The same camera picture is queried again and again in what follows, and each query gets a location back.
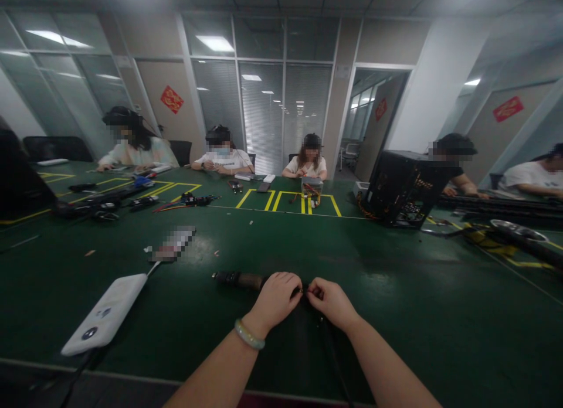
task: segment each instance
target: ceiling light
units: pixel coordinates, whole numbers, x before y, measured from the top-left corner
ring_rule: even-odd
[[[76,74],[70,74],[70,73],[57,73],[58,75],[63,75],[65,77],[71,77],[71,78],[83,78],[82,76],[76,75]]]
[[[0,53],[3,53],[5,55],[12,55],[12,56],[29,56],[29,53],[17,52],[15,50],[3,50]]]
[[[229,41],[221,36],[196,36],[205,46],[215,52],[234,52]]]
[[[249,81],[262,81],[262,79],[259,76],[255,76],[255,75],[243,74],[242,77],[245,80],[249,80]]]
[[[119,77],[111,76],[108,74],[96,74],[97,77],[107,78],[108,80],[121,80]]]
[[[44,39],[49,39],[54,42],[60,43],[61,45],[66,43],[69,46],[76,46],[76,47],[90,47],[93,46],[87,45],[85,43],[78,42],[74,39],[69,39],[68,37],[61,36],[60,34],[50,32],[47,30],[26,30],[28,33],[34,34],[36,36],[43,37]]]

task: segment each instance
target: face mask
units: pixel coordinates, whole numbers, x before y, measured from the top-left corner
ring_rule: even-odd
[[[215,153],[217,153],[217,156],[230,156],[230,148],[228,147],[218,147],[216,149],[214,149]]]

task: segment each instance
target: red decoration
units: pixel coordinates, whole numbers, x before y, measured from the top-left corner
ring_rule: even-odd
[[[509,101],[504,102],[501,106],[497,107],[493,111],[494,117],[497,119],[497,122],[500,123],[512,115],[517,114],[521,110],[524,110],[524,105],[520,101],[518,96],[513,97]]]
[[[384,97],[383,100],[379,102],[377,108],[375,109],[375,120],[379,121],[383,116],[383,114],[385,114],[385,112],[387,112],[387,100]]]
[[[164,91],[162,92],[160,100],[175,114],[178,113],[178,111],[184,104],[184,99],[181,98],[178,93],[173,91],[172,87],[170,86],[166,86],[166,89],[164,89]]]

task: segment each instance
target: green table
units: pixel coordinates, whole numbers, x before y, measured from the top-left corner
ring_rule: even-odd
[[[39,171],[68,201],[79,198],[64,195],[73,183],[109,189],[128,182],[86,173],[92,167],[73,163]],[[276,178],[275,192],[267,194],[247,193],[257,184],[244,183],[245,192],[237,195],[225,179],[203,172],[177,169],[158,181],[149,194],[159,193],[163,201],[190,189],[222,199],[157,214],[121,210],[115,223],[43,214],[3,226],[0,248],[41,237],[0,256],[0,358],[76,366],[60,350],[111,282],[148,271],[143,248],[159,245],[176,225],[194,225],[188,251],[151,276],[95,370],[185,380],[256,298],[217,285],[211,274],[286,270],[305,282],[322,276],[340,283],[444,406],[563,404],[563,286],[545,271],[500,263],[462,239],[365,220],[349,182],[327,181],[321,206],[309,215],[285,194],[299,191],[299,181]],[[90,250],[96,252],[85,257]],[[303,304],[272,331],[249,391],[341,400],[316,319]],[[353,399],[372,403],[344,335],[337,335],[337,345]]]

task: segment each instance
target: doorway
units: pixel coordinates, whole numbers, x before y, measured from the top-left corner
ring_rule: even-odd
[[[409,74],[356,69],[334,179],[369,182]]]

